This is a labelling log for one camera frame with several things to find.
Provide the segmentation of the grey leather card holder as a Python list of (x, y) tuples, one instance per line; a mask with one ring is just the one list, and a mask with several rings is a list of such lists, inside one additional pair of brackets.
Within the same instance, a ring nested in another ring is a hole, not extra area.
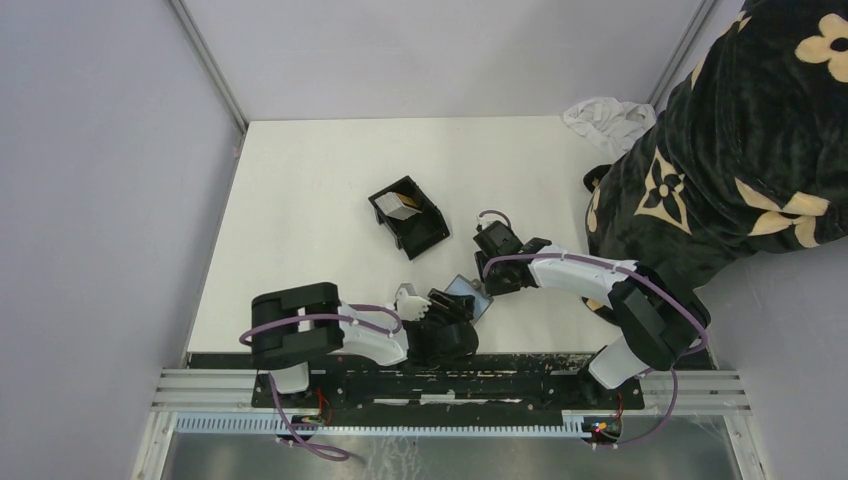
[(462, 275), (457, 275), (444, 292), (453, 296), (470, 296), (474, 299), (472, 325), (476, 325), (494, 303), (494, 298), (485, 292), (484, 285), (479, 279), (468, 279)]

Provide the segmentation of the black plastic card box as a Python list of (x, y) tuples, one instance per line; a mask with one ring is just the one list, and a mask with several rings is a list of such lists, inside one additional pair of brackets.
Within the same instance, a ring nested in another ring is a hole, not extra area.
[(410, 176), (372, 194), (368, 202), (377, 223), (388, 229), (410, 261), (450, 236), (441, 210)]

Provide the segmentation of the stack of credit cards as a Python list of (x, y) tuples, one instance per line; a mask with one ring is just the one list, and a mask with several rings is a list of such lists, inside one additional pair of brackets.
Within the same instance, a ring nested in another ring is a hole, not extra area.
[(397, 192), (387, 192), (375, 199), (378, 210), (388, 218), (405, 221), (422, 212), (411, 198)]

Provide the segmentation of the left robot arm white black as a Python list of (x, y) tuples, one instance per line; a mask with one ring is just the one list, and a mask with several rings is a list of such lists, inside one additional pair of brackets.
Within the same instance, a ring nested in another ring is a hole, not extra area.
[(402, 283), (383, 305), (345, 302), (336, 284), (321, 282), (255, 297), (251, 327), (239, 342), (250, 348), (253, 367), (271, 376), (280, 398), (299, 407), (315, 391), (309, 368), (325, 355), (425, 368), (475, 354), (475, 325), (492, 302), (463, 276), (425, 295)]

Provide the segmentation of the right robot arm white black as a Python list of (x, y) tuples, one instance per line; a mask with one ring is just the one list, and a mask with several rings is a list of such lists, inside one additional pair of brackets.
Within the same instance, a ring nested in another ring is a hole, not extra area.
[(568, 291), (611, 320), (620, 337), (583, 367), (580, 400), (591, 408), (612, 401), (618, 387), (643, 373), (670, 371), (707, 346), (710, 315), (674, 268), (578, 254), (547, 239), (523, 242), (502, 221), (480, 226), (475, 262), (491, 296), (522, 289)]

